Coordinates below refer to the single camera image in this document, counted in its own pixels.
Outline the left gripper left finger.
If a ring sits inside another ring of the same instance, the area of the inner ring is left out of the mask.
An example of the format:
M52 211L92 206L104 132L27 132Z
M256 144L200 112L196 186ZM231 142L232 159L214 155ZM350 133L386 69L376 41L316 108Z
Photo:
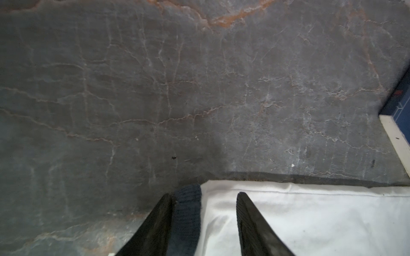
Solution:
M171 194L161 197L118 256L165 256L170 238L174 201Z

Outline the white tank top navy trim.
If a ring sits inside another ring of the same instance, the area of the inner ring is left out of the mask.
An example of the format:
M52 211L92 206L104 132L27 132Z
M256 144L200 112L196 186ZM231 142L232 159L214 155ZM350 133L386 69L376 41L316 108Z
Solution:
M246 193L297 256L407 256L410 189L210 180L176 192L167 255L238 256Z

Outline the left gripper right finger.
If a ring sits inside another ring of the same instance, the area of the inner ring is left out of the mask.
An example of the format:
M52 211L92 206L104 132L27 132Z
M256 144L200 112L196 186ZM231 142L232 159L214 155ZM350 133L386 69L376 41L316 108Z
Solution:
M237 225L243 256L293 256L244 192L237 195Z

